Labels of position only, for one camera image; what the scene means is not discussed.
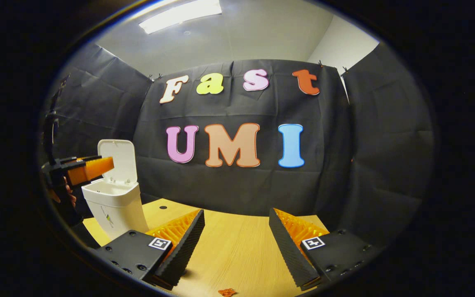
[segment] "small orange piece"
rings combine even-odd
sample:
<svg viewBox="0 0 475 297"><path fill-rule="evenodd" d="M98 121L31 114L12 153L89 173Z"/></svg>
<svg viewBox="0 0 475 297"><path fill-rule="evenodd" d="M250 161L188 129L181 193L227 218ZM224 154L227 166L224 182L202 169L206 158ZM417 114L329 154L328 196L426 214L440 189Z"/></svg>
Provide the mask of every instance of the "small orange piece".
<svg viewBox="0 0 475 297"><path fill-rule="evenodd" d="M274 210L277 214L277 217L280 219L282 224L285 226L285 229L291 236L292 241L294 241L294 244L296 244L305 259L309 261L309 258L307 258L302 248L300 247L300 243L304 239L329 234L329 231L327 229L320 228L314 225L313 223L306 222L305 220L293 216L292 214L287 214L286 212L281 211L279 209Z"/></svg>
<svg viewBox="0 0 475 297"><path fill-rule="evenodd" d="M73 186L90 181L95 177L99 177L103 173L115 168L113 157L100 158L85 162L85 166L77 167L67 171L69 180Z"/></svg>
<svg viewBox="0 0 475 297"><path fill-rule="evenodd" d="M176 218L175 220L169 221L146 232L147 235L151 235L153 237L171 240L173 246L166 257L164 257L163 261L166 260L166 258L173 252L177 244L179 244L179 241L181 241L199 212L200 209L194 210L189 214L185 214L180 218Z"/></svg>
<svg viewBox="0 0 475 297"><path fill-rule="evenodd" d="M234 289L230 288L230 289L219 290L219 291L217 291L217 293L223 295L223 297L230 297L230 296L234 295L237 292L234 291Z"/></svg>

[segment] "white container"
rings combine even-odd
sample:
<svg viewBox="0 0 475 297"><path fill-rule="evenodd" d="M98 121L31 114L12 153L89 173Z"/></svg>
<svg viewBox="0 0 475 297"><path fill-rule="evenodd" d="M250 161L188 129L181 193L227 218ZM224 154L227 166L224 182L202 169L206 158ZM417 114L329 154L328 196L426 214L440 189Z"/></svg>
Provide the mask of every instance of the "white container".
<svg viewBox="0 0 475 297"><path fill-rule="evenodd" d="M82 187L83 197L96 221L111 240L129 230L149 231L140 201L133 143L102 139L98 143L98 154L102 158L113 157L115 168L104 173L103 179Z"/></svg>

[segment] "hand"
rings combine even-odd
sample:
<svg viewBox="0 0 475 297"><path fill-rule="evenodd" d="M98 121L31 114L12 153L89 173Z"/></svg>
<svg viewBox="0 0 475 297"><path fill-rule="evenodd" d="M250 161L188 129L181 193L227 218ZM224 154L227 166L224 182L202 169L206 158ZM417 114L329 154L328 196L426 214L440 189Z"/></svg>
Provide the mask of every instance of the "hand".
<svg viewBox="0 0 475 297"><path fill-rule="evenodd" d="M73 205L73 207L76 207L76 197L74 197L73 195L71 195L72 193L72 190L71 188L69 187L69 185L67 184L67 179L66 177L63 177L63 179L66 181L66 190L67 190L67 194L69 194L69 196L71 196L71 203ZM51 192L51 198L56 201L57 203L61 203L60 201L60 197L58 197L58 195L56 195L56 193L53 191L53 190L50 190Z"/></svg>

